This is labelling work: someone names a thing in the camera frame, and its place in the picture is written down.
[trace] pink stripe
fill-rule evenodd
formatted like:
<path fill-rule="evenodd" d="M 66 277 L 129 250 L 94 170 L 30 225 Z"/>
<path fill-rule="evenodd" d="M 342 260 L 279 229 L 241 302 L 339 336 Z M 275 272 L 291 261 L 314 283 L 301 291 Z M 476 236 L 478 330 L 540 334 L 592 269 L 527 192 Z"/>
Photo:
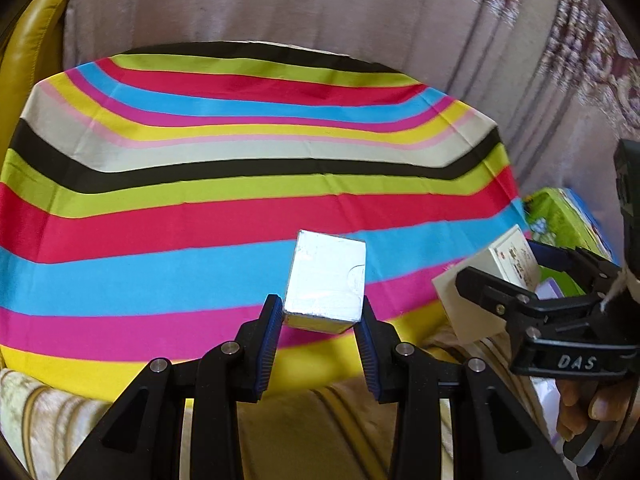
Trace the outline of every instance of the pink stripe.
<path fill-rule="evenodd" d="M 391 319 L 436 299 L 431 280 L 449 264 L 366 286 L 379 319 Z M 97 361 L 146 362 L 158 356 L 194 359 L 233 339 L 260 306 L 180 314 L 126 317 L 27 316 L 0 308 L 3 345 L 36 354 Z M 290 347 L 329 335 L 283 327 L 280 346 Z"/>
<path fill-rule="evenodd" d="M 365 132 L 386 134 L 403 132 L 405 130 L 411 130 L 412 128 L 421 126 L 422 124 L 436 118 L 443 110 L 449 107 L 450 104 L 455 102 L 455 99 L 445 95 L 436 104 L 427 108 L 422 113 L 391 123 L 351 123 L 347 121 L 292 117 L 194 117 L 139 110 L 103 94 L 96 87 L 92 86 L 76 68 L 68 70 L 66 75 L 80 91 L 84 92 L 84 94 L 96 101 L 101 107 L 110 110 L 114 114 L 138 124 L 144 124 L 146 126 L 167 126 L 170 128 L 215 126 L 220 124 L 293 124 L 295 126 L 344 128 L 349 130 L 363 130 Z"/>
<path fill-rule="evenodd" d="M 459 120 L 456 121 L 455 126 L 448 126 L 441 133 L 433 136 L 429 139 L 415 142 L 414 144 L 396 144 L 394 142 L 381 142 L 376 140 L 360 140 L 360 139 L 344 139 L 340 137 L 324 137 L 324 136 L 300 136 L 300 135 L 263 135 L 263 134 L 251 134 L 251 135 L 214 135 L 214 136 L 198 136 L 198 137 L 183 137 L 177 139 L 167 140 L 134 140 L 123 137 L 108 127 L 99 123 L 94 118 L 84 115 L 80 110 L 73 107 L 58 90 L 49 82 L 41 82 L 38 86 L 47 96 L 55 100 L 58 105 L 66 111 L 67 114 L 72 116 L 76 121 L 83 124 L 85 127 L 94 132 L 94 134 L 103 138 L 111 144 L 116 146 L 122 146 L 123 148 L 131 149 L 144 149 L 144 148 L 162 148 L 165 146 L 175 146 L 176 144 L 194 144 L 196 142 L 231 142 L 236 140 L 312 140 L 313 142 L 345 142 L 349 144 L 360 144 L 364 146 L 386 146 L 396 150 L 421 150 L 439 144 L 443 140 L 452 136 L 459 131 L 460 126 L 467 123 L 472 118 L 476 117 L 473 110 L 468 110 Z"/>

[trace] metal screw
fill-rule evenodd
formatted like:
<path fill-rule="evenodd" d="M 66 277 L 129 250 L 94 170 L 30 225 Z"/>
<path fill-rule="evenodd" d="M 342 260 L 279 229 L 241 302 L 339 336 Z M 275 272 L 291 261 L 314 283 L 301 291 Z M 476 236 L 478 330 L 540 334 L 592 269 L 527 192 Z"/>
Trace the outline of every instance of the metal screw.
<path fill-rule="evenodd" d="M 227 341 L 226 343 L 222 343 L 220 349 L 223 354 L 233 355 L 240 349 L 240 345 L 235 341 Z"/>
<path fill-rule="evenodd" d="M 471 370 L 478 372 L 484 372 L 486 368 L 486 363 L 482 361 L 482 359 L 478 357 L 474 357 L 473 359 L 469 359 L 469 362 L 466 364 Z"/>
<path fill-rule="evenodd" d="M 168 367 L 168 365 L 169 363 L 167 363 L 166 359 L 159 358 L 151 361 L 149 368 L 151 368 L 152 372 L 155 372 L 156 374 L 158 374 L 160 372 L 164 372 Z"/>
<path fill-rule="evenodd" d="M 538 330 L 534 326 L 530 326 L 529 328 L 527 328 L 524 333 L 532 339 L 538 339 L 542 335 L 542 332 L 540 332 L 540 330 Z"/>
<path fill-rule="evenodd" d="M 396 352 L 400 355 L 411 355 L 415 352 L 415 347 L 411 343 L 398 343 L 396 345 Z"/>

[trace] white box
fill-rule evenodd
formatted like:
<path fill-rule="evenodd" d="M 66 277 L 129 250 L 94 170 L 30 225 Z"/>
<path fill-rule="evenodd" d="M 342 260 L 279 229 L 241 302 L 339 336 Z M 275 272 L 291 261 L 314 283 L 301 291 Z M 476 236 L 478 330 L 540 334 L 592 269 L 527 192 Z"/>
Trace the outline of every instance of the white box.
<path fill-rule="evenodd" d="M 284 299 L 284 324 L 339 334 L 362 317 L 366 245 L 300 231 Z"/>
<path fill-rule="evenodd" d="M 456 275 L 475 267 L 514 285 L 534 291 L 540 267 L 520 227 L 515 225 L 482 251 L 447 269 L 433 279 L 449 322 L 461 344 L 469 344 L 504 331 L 505 322 L 458 294 Z"/>

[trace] finger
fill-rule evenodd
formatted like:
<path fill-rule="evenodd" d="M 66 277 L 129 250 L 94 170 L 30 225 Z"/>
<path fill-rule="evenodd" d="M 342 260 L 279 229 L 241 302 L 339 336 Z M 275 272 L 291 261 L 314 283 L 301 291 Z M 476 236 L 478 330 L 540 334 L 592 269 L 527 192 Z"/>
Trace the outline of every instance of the finger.
<path fill-rule="evenodd" d="M 633 409 L 631 410 L 631 414 L 629 415 L 628 421 L 625 424 L 625 427 L 622 428 L 622 419 L 616 424 L 616 427 L 607 435 L 607 437 L 602 442 L 602 445 L 605 448 L 613 446 L 618 433 L 620 433 L 619 443 L 624 444 L 631 433 L 636 428 L 638 424 L 638 420 L 640 419 L 640 397 L 636 396 L 636 402 L 634 402 Z"/>
<path fill-rule="evenodd" d="M 580 383 L 578 381 L 556 379 L 556 387 L 565 406 L 573 406 L 580 399 Z"/>
<path fill-rule="evenodd" d="M 591 399 L 589 416 L 595 420 L 622 420 L 635 385 L 634 380 L 628 380 L 599 389 Z"/>
<path fill-rule="evenodd" d="M 587 429 L 589 417 L 586 410 L 577 404 L 573 406 L 560 405 L 558 413 L 558 422 L 561 422 L 573 434 L 581 434 Z"/>
<path fill-rule="evenodd" d="M 562 422 L 560 422 L 560 420 L 558 420 L 558 422 L 556 423 L 556 431 L 560 434 L 562 439 L 567 442 L 569 442 L 574 437 L 574 434 L 571 432 L 571 430 Z"/>

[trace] green stripe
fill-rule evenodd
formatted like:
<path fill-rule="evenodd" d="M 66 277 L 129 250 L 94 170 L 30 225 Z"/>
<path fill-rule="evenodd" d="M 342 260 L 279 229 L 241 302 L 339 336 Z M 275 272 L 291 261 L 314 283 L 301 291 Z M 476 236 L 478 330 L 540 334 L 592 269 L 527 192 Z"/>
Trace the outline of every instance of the green stripe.
<path fill-rule="evenodd" d="M 132 70 L 253 75 L 356 88 L 385 88 L 420 84 L 419 81 L 400 73 L 338 72 L 329 68 L 295 66 L 249 58 L 223 59 L 171 54 L 118 54 L 111 59 L 118 66 Z"/>

